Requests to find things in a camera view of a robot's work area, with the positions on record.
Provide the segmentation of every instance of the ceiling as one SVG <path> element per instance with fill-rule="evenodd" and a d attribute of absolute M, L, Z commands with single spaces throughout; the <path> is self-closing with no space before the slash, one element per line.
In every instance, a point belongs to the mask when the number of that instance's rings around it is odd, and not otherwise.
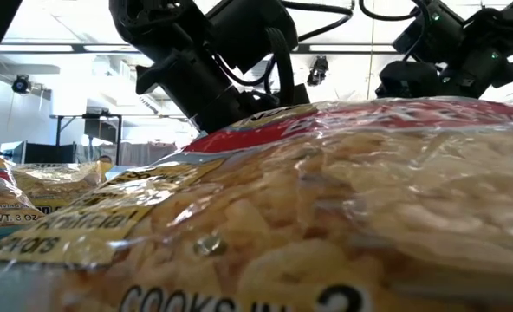
<path fill-rule="evenodd" d="M 323 3 L 350 6 L 350 0 L 297 0 L 305 3 Z M 217 0 L 196 0 L 202 11 L 213 7 Z M 461 17 L 466 18 L 481 8 L 481 5 L 503 8 L 510 0 L 444 0 Z M 367 7 L 378 14 L 404 15 L 413 7 L 410 0 L 366 0 Z M 3 43 L 112 43 L 123 44 L 117 34 L 112 17 L 107 9 L 108 0 L 23 0 L 14 22 Z M 335 14 L 290 11 L 299 34 L 320 28 L 339 18 Z M 309 39 L 305 43 L 317 44 L 378 44 L 391 43 L 411 21 L 384 23 L 364 16 L 358 8 L 354 17 L 338 29 L 322 36 Z M 70 64 L 78 62 L 82 55 L 0 55 L 0 62 L 17 64 Z M 124 62 L 133 65 L 151 65 L 143 55 L 112 56 L 111 62 Z M 305 82 L 308 67 L 315 55 L 292 55 L 295 82 Z M 328 78 L 319 87 L 309 88 L 312 101 L 329 99 L 365 100 L 374 96 L 373 91 L 379 85 L 378 73 L 385 65 L 400 58 L 397 55 L 329 55 L 330 72 Z M 245 79 L 259 77 L 265 63 L 246 74 Z M 133 82 L 123 76 L 108 76 L 102 73 L 92 74 L 88 78 L 93 92 L 113 98 L 133 99 Z M 54 76 L 35 77 L 41 83 L 50 85 Z M 167 100 L 161 91 L 151 94 L 160 103 L 164 114 L 177 114 L 179 110 Z M 486 97 L 496 101 L 513 101 L 513 84 L 504 88 L 489 90 Z"/>

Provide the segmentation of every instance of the red label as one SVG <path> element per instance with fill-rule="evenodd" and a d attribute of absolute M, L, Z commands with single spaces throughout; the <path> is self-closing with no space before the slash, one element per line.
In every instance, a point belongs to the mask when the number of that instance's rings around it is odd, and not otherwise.
<path fill-rule="evenodd" d="M 185 152 L 219 153 L 284 140 L 301 133 L 354 129 L 438 129 L 513 125 L 513 107 L 485 101 L 386 101 L 340 104 L 257 128 L 229 127 L 191 143 Z"/>

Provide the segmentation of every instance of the white ceiling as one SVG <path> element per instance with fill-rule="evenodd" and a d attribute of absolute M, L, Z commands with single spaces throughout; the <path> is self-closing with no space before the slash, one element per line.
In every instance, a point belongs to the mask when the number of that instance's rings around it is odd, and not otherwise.
<path fill-rule="evenodd" d="M 297 0 L 306 3 L 323 3 L 348 6 L 350 0 Z M 202 11 L 208 11 L 217 0 L 196 0 Z M 461 17 L 466 18 L 484 5 L 501 9 L 510 0 L 444 0 Z M 370 10 L 383 15 L 404 15 L 413 7 L 410 0 L 366 0 Z M 88 42 L 124 43 L 118 36 L 107 9 L 108 0 L 23 0 L 4 42 Z M 335 14 L 290 11 L 299 34 L 320 28 L 339 18 Z M 338 29 L 305 43 L 391 43 L 410 23 L 384 23 L 364 16 L 357 8 L 351 21 Z M 74 62 L 77 55 L 12 55 L 17 63 Z M 293 55 L 295 81 L 304 82 L 315 55 Z M 373 96 L 379 85 L 378 73 L 396 55 L 329 55 L 330 73 L 320 87 L 310 88 L 313 101 L 341 98 L 364 100 Z M 129 63 L 150 65 L 144 56 L 124 57 Z M 251 78 L 255 72 L 248 73 Z M 120 85 L 120 91 L 127 85 Z M 486 93 L 491 99 L 513 100 L 513 84 Z"/>

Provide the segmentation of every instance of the wall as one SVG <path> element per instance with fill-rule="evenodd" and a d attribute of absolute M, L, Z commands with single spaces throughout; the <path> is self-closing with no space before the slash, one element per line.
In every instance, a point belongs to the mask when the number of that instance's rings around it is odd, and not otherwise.
<path fill-rule="evenodd" d="M 50 109 L 50 101 L 41 101 L 41 98 L 32 94 L 14 94 L 9 84 L 0 81 L 0 145 L 21 140 L 55 144 L 56 120 L 49 118 Z M 80 127 L 73 122 L 64 130 L 62 144 L 81 141 L 83 129 Z"/>

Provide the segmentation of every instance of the security camera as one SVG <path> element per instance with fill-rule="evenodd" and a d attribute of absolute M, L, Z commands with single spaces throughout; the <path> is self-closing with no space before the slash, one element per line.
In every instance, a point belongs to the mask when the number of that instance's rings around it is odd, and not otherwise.
<path fill-rule="evenodd" d="M 318 86 L 326 79 L 326 73 L 329 71 L 328 58 L 325 55 L 316 57 L 315 63 L 308 74 L 307 84 L 309 86 Z"/>
<path fill-rule="evenodd" d="M 17 94 L 30 94 L 33 86 L 31 82 L 29 82 L 28 75 L 18 75 L 17 78 L 12 83 L 12 91 Z"/>

